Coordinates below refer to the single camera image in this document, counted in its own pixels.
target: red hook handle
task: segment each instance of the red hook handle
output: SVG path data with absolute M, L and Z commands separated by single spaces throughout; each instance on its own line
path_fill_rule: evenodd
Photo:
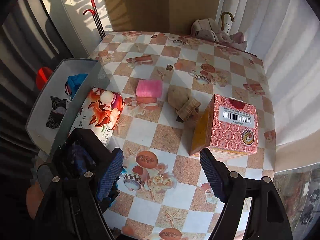
M 93 8 L 96 7 L 96 4 L 94 3 L 94 0 L 91 0 L 91 4 L 92 4 L 92 7 L 93 7 Z
M 92 10 L 92 9 L 87 9 L 87 10 L 85 10 L 85 11 L 83 12 L 83 15 L 84 15 L 86 12 L 91 12 L 92 16 L 95 15 L 94 10 Z

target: barcode label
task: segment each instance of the barcode label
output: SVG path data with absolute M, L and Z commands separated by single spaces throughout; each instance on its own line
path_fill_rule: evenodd
M 235 109 L 219 106 L 219 121 L 243 125 L 254 128 L 254 116 Z

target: pink block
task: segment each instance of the pink block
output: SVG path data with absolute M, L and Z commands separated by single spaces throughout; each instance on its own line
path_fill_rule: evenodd
M 138 97 L 159 98 L 162 95 L 162 80 L 140 80 L 136 89 Z

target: metal screw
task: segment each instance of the metal screw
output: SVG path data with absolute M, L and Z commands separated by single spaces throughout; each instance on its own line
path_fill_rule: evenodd
M 237 178 L 239 176 L 239 174 L 236 171 L 231 171 L 230 172 L 230 176 L 233 177 L 233 178 Z
M 53 177 L 52 182 L 56 183 L 59 180 L 60 180 L 60 177 L 59 176 L 55 176 L 55 177 Z
M 271 179 L 269 177 L 265 176 L 265 177 L 263 177 L 263 181 L 266 183 L 270 183 Z
M 90 177 L 92 177 L 92 175 L 93 175 L 93 172 L 92 172 L 92 171 L 87 171 L 87 172 L 84 174 L 84 176 L 85 176 L 86 178 L 90 178 Z

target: blue gripper pad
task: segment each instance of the blue gripper pad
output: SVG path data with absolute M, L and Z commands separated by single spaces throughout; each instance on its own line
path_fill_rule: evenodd
M 228 168 L 224 163 L 218 162 L 208 148 L 201 150 L 200 163 L 214 195 L 219 198 L 222 203 L 226 203 L 229 197 L 226 190 L 229 184 Z
M 98 182 L 98 190 L 96 194 L 98 202 L 101 202 L 102 199 L 109 195 L 112 185 L 116 181 L 116 178 L 119 176 L 122 169 L 123 151 L 119 148 L 115 148 L 112 151 L 112 154 L 115 154 L 116 156 L 106 169 L 103 177 Z

